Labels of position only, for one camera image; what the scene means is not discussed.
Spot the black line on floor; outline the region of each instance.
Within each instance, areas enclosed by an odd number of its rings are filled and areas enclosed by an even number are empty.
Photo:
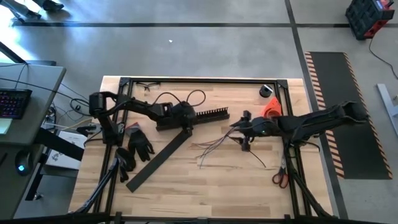
[[[266,22],[15,22],[13,26],[27,27],[298,27],[298,28],[349,28],[349,24],[290,24]],[[384,27],[397,28],[398,24]]]
[[[305,60],[303,47],[302,47],[301,41],[300,41],[299,30],[297,29],[298,24],[296,24],[296,21],[294,19],[293,9],[292,9],[290,0],[285,0],[285,5],[286,5],[286,10],[287,10],[287,14],[289,16],[290,23],[293,25],[292,33],[293,33],[293,38],[294,38],[294,44],[296,46],[298,60],[300,62],[300,66],[303,71],[304,82],[305,82],[307,90],[308,90],[307,91],[308,96],[310,98],[311,105],[317,105],[317,103],[316,103],[317,99],[315,98],[315,92],[312,87],[310,73],[307,69],[307,61]],[[326,140],[325,136],[323,136],[323,141],[321,141],[321,143],[322,143],[323,147],[325,147],[325,144],[327,144],[327,140]],[[335,171],[335,167],[333,165],[333,160],[332,160],[331,154],[330,153],[327,154],[323,151],[323,155],[325,156],[326,166],[328,168],[330,182],[331,182],[331,186],[333,189],[333,194],[335,196],[339,216],[340,216],[340,218],[348,219],[348,214],[347,214],[346,206],[344,204],[343,194],[341,192],[340,183],[338,182],[338,179],[337,179],[337,174]]]
[[[106,23],[106,22],[24,22],[14,26],[34,27],[291,27],[289,23],[170,22],[170,23]]]

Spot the black mat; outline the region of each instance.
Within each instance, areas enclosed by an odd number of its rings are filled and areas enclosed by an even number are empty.
[[[348,57],[340,52],[306,52],[315,100],[312,108],[322,110],[343,101],[366,105]],[[321,137],[324,150],[338,177],[344,179],[392,179],[386,155],[372,121],[360,126],[343,126]]]

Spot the rgb keyboard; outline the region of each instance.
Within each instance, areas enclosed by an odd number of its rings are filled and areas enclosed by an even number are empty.
[[[0,118],[21,119],[32,90],[0,88]]]

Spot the red scissors handle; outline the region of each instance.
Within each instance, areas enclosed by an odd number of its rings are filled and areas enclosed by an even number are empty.
[[[287,187],[289,184],[289,178],[283,168],[280,168],[279,172],[272,177],[272,182],[274,184],[279,184],[279,187],[282,189]]]

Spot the glove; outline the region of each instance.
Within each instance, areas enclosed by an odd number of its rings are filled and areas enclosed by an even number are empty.
[[[147,139],[147,136],[142,132],[138,124],[129,127],[130,139],[128,148],[134,155],[137,151],[138,156],[142,162],[150,161],[149,153],[155,154],[152,144]]]
[[[123,183],[129,179],[127,172],[136,168],[136,160],[134,159],[134,154],[121,147],[116,150],[116,157],[119,160],[120,182]]]

